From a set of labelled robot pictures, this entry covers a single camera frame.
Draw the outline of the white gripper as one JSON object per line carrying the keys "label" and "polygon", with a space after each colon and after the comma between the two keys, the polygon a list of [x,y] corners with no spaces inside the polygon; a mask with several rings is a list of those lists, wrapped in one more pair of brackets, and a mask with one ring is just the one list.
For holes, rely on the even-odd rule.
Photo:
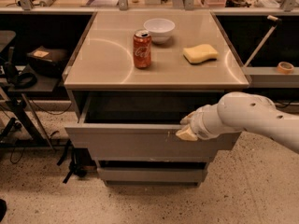
{"label": "white gripper", "polygon": [[216,105],[205,105],[189,113],[181,121],[186,125],[176,132],[176,136],[184,141],[209,140],[221,134],[222,122]]}

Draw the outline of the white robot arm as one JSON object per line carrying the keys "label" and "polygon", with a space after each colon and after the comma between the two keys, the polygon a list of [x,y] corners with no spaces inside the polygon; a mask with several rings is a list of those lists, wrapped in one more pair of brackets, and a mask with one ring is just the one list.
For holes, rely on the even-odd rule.
{"label": "white robot arm", "polygon": [[299,153],[299,116],[276,109],[267,97],[244,92],[223,95],[180,121],[176,136],[185,141],[209,140],[225,133],[249,132]]}

